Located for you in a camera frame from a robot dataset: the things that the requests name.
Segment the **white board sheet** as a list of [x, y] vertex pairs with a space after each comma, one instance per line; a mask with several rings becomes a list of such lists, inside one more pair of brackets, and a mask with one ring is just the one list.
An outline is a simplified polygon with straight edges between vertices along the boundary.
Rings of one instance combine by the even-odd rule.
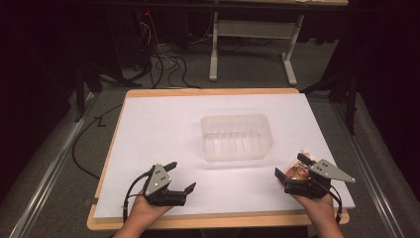
[[[208, 162], [202, 150], [201, 119], [215, 115], [261, 114], [273, 145], [262, 160]], [[129, 97], [119, 118], [94, 212], [119, 218], [129, 189], [155, 164], [177, 162], [170, 188], [196, 182], [174, 215], [290, 211], [299, 204], [284, 193], [274, 169], [286, 170], [299, 152], [333, 158], [303, 94]]]

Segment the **clear plastic container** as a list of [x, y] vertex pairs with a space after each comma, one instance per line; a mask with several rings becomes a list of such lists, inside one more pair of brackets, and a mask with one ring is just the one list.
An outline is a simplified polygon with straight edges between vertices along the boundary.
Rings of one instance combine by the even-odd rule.
[[261, 114], [207, 116], [201, 128], [208, 162], [262, 160], [273, 145], [268, 119]]

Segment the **person's left hand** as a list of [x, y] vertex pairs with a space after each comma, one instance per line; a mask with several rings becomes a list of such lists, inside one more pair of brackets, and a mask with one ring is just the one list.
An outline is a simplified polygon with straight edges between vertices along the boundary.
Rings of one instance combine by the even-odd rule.
[[132, 221], [143, 228], [149, 228], [170, 210], [171, 206], [150, 205], [142, 194], [138, 194], [127, 221]]

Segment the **bread roll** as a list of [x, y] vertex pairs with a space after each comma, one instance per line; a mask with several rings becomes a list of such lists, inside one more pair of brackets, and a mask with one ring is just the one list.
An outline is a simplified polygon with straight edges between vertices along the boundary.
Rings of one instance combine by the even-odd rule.
[[309, 179], [308, 166], [298, 159], [294, 159], [285, 173], [288, 179], [306, 180]]

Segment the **person's right hand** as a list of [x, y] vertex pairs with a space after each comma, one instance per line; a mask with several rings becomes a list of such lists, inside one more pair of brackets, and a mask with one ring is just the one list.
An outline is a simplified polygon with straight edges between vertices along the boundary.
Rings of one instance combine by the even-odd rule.
[[315, 199], [293, 195], [293, 198], [303, 206], [313, 226], [318, 231], [336, 225], [333, 199], [330, 195]]

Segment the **white frame desk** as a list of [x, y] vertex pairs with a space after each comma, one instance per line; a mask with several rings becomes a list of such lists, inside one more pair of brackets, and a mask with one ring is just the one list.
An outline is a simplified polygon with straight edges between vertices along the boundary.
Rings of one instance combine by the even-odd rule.
[[[252, 3], [272, 5], [273, 7], [320, 7], [321, 9], [326, 9], [327, 7], [346, 7], [349, 4], [349, 0], [214, 0], [214, 3]], [[209, 80], [216, 81], [218, 78], [218, 40], [220, 37], [288, 40], [287, 51], [280, 54], [281, 62], [288, 84], [296, 86], [297, 80], [290, 59], [305, 16], [305, 13], [298, 13], [294, 21], [277, 23], [252, 20], [220, 20], [219, 13], [214, 12], [212, 14], [213, 34]]]

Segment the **black metal stand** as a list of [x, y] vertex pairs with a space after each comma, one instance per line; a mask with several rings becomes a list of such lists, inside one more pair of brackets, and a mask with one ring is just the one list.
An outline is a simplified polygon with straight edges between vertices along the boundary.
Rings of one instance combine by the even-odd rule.
[[71, 17], [71, 33], [78, 67], [75, 91], [77, 104], [76, 121], [85, 114], [85, 89], [101, 92], [100, 75], [105, 74], [123, 84], [119, 53], [112, 32], [110, 19], [105, 9], [80, 9]]
[[328, 99], [333, 103], [346, 102], [345, 125], [352, 135], [355, 135], [355, 112], [358, 86], [358, 70], [348, 65], [344, 69], [324, 77], [320, 81], [300, 90], [300, 93], [310, 94], [318, 90], [329, 90]]

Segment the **metal floor rail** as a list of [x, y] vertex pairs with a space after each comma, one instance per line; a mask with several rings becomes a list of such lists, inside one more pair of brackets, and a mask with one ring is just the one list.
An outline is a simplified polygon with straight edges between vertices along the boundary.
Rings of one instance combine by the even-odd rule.
[[368, 159], [363, 153], [361, 144], [357, 140], [357, 137], [351, 133], [349, 126], [345, 121], [345, 112], [340, 104], [332, 104], [332, 109], [339, 118], [339, 122], [343, 127], [346, 136], [350, 142], [353, 152], [356, 155], [356, 163], [362, 175], [362, 180], [367, 187], [368, 194], [374, 204], [374, 207], [381, 219], [381, 223], [384, 226], [389, 238], [399, 238], [400, 228], [398, 223], [395, 221], [392, 210], [390, 209], [389, 202], [385, 197], [382, 189], [374, 177], [373, 171], [368, 164]]
[[72, 108], [47, 136], [19, 175], [2, 208], [6, 208], [13, 229], [6, 238], [28, 238], [67, 161], [70, 148], [85, 123], [86, 113], [98, 93], [82, 98], [84, 111]]

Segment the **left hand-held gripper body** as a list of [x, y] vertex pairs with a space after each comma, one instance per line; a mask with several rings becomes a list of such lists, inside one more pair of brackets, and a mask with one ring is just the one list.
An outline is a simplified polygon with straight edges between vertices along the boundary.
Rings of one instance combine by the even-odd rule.
[[169, 190], [171, 177], [163, 165], [153, 166], [151, 174], [144, 184], [144, 197], [154, 206], [183, 206], [186, 202], [184, 191]]

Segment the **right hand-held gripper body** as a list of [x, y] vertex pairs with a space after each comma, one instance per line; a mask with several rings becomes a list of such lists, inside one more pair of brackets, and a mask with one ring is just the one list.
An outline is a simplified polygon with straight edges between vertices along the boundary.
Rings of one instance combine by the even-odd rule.
[[343, 172], [327, 160], [315, 161], [315, 164], [308, 167], [309, 179], [284, 180], [284, 192], [294, 195], [301, 195], [308, 198], [322, 198], [332, 187], [332, 180], [354, 183], [355, 178]]

